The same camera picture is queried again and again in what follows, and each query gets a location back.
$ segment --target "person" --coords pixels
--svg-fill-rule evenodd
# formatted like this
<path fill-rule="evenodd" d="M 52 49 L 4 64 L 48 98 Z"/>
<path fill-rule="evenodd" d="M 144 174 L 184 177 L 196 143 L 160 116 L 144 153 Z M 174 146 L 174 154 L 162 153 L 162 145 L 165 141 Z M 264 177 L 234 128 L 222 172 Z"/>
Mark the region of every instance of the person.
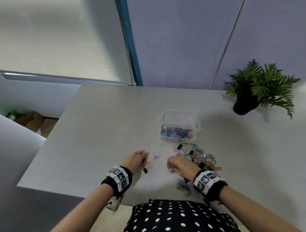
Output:
<path fill-rule="evenodd" d="M 52 229 L 52 232 L 88 232 L 109 200 L 114 195 L 121 196 L 122 192 L 125 192 L 130 186 L 130 183 L 126 185 L 128 177 L 124 179 L 125 181 L 121 181 L 121 176 L 123 178 L 123 175 L 133 175 L 140 168 L 144 168 L 146 162 L 147 154 L 143 151 L 134 152 L 126 157 L 122 164 L 117 166 L 118 168 L 111 169 L 102 184 L 62 219 Z M 171 173 L 177 173 L 195 183 L 202 180 L 206 182 L 204 176 L 200 181 L 197 180 L 196 176 L 203 175 L 203 173 L 206 173 L 206 176 L 210 175 L 208 179 L 215 178 L 210 174 L 211 172 L 201 170 L 194 163 L 179 156 L 170 157 L 167 168 L 171 170 Z M 117 184 L 114 184 L 118 182 L 112 182 L 116 178 L 120 179 L 117 180 L 120 181 L 118 189 Z M 219 200 L 250 232 L 300 231 L 265 207 L 229 187 L 224 180 L 215 182 L 205 196 L 211 200 Z M 124 229 L 124 232 L 126 231 L 234 232 L 239 229 L 228 214 L 220 214 L 206 204 L 183 200 L 150 199 L 146 204 L 133 207 L 130 220 Z"/>

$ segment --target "polka dot clothing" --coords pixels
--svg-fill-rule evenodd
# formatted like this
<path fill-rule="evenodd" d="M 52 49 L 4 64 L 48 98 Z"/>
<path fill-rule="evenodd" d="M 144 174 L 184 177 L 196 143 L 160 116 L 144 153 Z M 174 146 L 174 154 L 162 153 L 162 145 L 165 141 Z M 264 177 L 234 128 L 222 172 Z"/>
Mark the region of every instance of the polka dot clothing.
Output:
<path fill-rule="evenodd" d="M 149 200 L 133 207 L 124 232 L 145 231 L 220 231 L 236 232 L 235 221 L 209 206 L 193 201 Z"/>

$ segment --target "hand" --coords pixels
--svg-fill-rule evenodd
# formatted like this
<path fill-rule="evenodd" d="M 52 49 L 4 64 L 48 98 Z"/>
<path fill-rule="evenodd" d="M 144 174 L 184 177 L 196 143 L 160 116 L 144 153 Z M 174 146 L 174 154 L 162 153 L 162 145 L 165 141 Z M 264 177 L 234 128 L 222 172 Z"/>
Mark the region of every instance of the hand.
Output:
<path fill-rule="evenodd" d="M 120 166 L 126 167 L 134 175 L 139 168 L 145 167 L 146 162 L 147 154 L 143 153 L 143 151 L 137 151 L 126 157 Z"/>
<path fill-rule="evenodd" d="M 167 168 L 171 169 L 171 173 L 176 172 L 190 181 L 194 181 L 196 174 L 201 170 L 193 162 L 180 156 L 170 157 L 167 162 Z"/>

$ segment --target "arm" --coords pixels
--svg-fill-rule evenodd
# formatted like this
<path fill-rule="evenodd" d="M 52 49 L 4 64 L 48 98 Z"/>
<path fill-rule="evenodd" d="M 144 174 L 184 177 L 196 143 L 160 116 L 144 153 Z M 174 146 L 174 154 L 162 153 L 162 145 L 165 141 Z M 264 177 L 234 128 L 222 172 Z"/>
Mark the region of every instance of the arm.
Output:
<path fill-rule="evenodd" d="M 138 151 L 126 157 L 120 166 L 128 168 L 132 174 L 135 174 L 139 168 L 144 167 L 146 161 L 147 154 Z M 88 232 L 113 195 L 114 191 L 110 185 L 100 185 L 64 217 L 51 232 Z"/>
<path fill-rule="evenodd" d="M 219 195 L 221 203 L 228 208 L 250 231 L 295 232 L 300 231 L 265 207 L 245 195 L 225 186 Z"/>
<path fill-rule="evenodd" d="M 167 167 L 171 169 L 171 173 L 178 173 L 188 180 L 194 180 L 196 174 L 200 171 L 198 166 L 179 156 L 170 157 Z M 228 186 L 221 189 L 216 199 L 219 199 L 250 232 L 300 231 L 270 210 Z"/>

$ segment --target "floor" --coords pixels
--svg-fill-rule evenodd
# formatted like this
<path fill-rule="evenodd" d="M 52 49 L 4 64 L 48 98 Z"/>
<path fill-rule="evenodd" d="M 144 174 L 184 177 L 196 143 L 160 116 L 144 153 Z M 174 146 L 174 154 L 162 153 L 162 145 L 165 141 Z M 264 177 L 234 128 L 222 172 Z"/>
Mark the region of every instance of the floor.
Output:
<path fill-rule="evenodd" d="M 58 119 L 54 118 L 45 118 L 43 126 L 40 128 L 41 136 L 47 138 L 57 123 Z M 90 232 L 123 232 L 130 216 L 132 213 L 132 207 L 127 205 L 120 205 L 119 209 L 116 212 L 113 212 L 105 208 L 95 224 L 92 226 Z M 241 232 L 248 232 L 244 226 L 239 226 Z"/>

